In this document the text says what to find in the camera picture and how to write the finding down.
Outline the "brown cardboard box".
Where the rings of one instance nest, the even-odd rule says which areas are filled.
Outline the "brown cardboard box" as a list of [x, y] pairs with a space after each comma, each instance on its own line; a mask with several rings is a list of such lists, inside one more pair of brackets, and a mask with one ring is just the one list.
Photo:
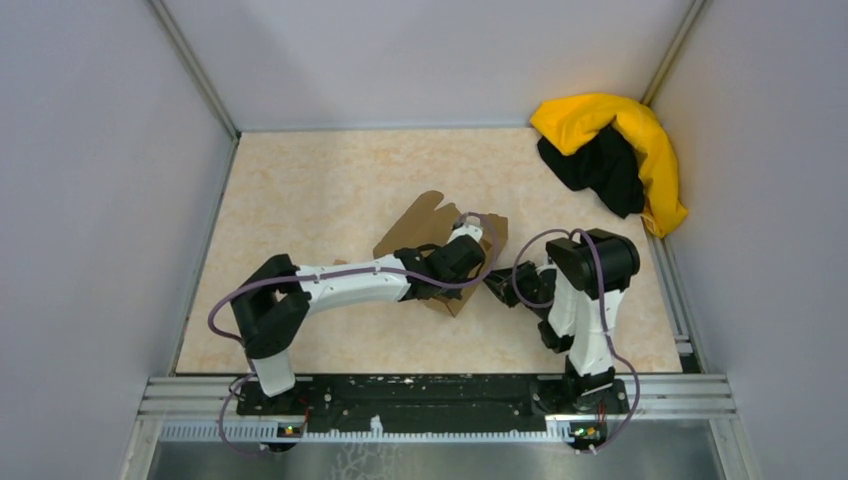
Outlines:
[[[462, 213], [455, 203], [444, 203], [444, 194], [431, 190], [419, 195], [398, 220], [383, 235], [373, 247], [373, 257], [394, 256], [396, 250], [416, 248], [423, 244], [447, 244], [453, 224]], [[475, 279], [466, 283], [447, 284], [439, 282], [437, 286], [462, 288], [461, 300], [420, 300], [424, 305], [439, 313], [457, 317], [470, 298], [483, 283], [483, 280], [493, 269], [497, 256], [503, 251], [508, 241], [509, 222], [505, 216], [494, 213], [477, 216], [484, 228], [480, 246], [484, 249], [486, 259], [480, 273]]]

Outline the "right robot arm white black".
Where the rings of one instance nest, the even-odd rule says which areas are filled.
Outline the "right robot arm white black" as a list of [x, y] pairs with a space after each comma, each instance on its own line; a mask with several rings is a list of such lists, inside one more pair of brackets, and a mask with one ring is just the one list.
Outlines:
[[616, 398], [616, 317], [641, 268], [635, 244], [602, 229], [560, 232], [545, 245], [548, 262], [517, 259], [494, 270], [485, 285], [504, 305], [522, 305], [539, 318], [543, 345], [563, 354], [564, 375], [555, 397], [579, 413]]

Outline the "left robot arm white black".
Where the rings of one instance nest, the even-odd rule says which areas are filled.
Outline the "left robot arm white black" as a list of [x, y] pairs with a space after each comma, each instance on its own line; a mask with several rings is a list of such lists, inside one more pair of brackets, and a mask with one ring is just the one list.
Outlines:
[[270, 258], [227, 300], [263, 404], [277, 414], [297, 406], [289, 348], [307, 318], [361, 303], [459, 300], [485, 276], [482, 236], [475, 226], [460, 227], [444, 245], [402, 248], [348, 266], [296, 265], [287, 254]]

